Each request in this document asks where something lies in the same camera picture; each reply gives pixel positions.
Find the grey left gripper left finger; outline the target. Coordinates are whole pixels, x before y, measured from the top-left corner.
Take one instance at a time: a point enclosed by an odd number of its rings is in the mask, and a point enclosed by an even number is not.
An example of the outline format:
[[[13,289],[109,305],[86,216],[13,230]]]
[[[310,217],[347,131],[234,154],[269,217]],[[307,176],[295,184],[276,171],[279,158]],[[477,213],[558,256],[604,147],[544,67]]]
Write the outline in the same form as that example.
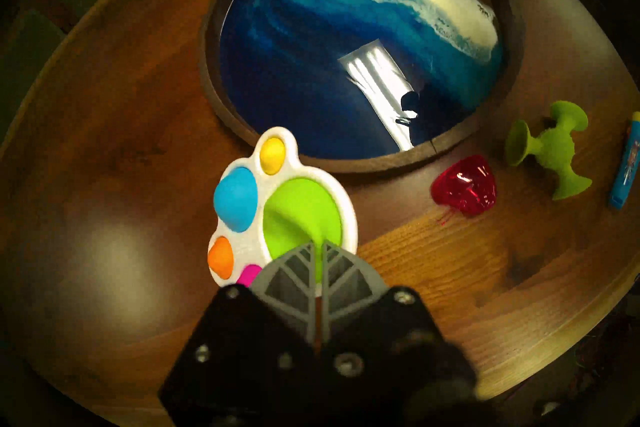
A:
[[[307,242],[261,269],[250,291],[306,344],[317,344],[316,249]]]

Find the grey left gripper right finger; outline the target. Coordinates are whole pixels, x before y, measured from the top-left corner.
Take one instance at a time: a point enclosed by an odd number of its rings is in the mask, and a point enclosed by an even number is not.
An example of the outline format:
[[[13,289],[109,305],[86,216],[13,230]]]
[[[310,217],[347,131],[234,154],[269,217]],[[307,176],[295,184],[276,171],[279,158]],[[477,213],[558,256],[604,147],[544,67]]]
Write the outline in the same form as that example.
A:
[[[325,241],[321,253],[321,325],[325,345],[377,302],[389,286],[368,262],[336,244]]]

